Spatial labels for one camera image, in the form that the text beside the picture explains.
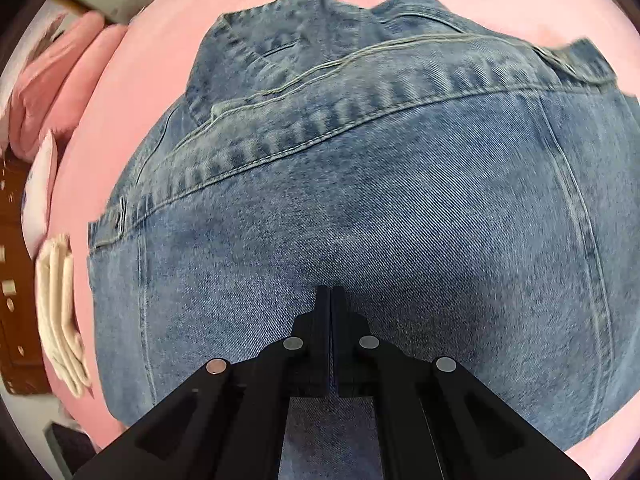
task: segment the denim jacket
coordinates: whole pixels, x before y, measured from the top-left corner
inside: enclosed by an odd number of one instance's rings
[[[587,40],[436,0],[221,16],[89,225],[100,381],[134,423],[343,285],[568,448],[640,388],[640,130]],[[379,478],[370,403],[292,402],[281,478]]]

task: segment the silver rivet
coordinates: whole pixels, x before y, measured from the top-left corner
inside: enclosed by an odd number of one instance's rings
[[[380,346],[380,339],[378,339],[374,335],[364,335],[360,338],[360,346],[369,350],[373,350],[374,348],[378,348],[378,346]]]
[[[300,350],[304,342],[299,337],[287,337],[282,344],[287,350]]]
[[[451,357],[441,357],[436,361],[436,366],[441,372],[452,372],[457,365]]]
[[[226,370],[226,361],[224,359],[212,359],[207,363],[207,372],[211,375],[221,374]]]

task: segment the beige folded garment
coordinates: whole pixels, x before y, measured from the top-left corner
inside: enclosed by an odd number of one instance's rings
[[[58,378],[75,397],[91,386],[82,338],[74,324],[73,256],[68,235],[45,241],[36,259],[38,332]]]

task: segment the denim fabric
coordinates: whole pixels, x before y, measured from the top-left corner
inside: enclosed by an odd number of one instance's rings
[[[436,0],[226,14],[89,226],[100,380],[134,423],[343,285],[568,448],[640,388],[638,102]],[[380,478],[370,402],[294,400],[281,478]]]

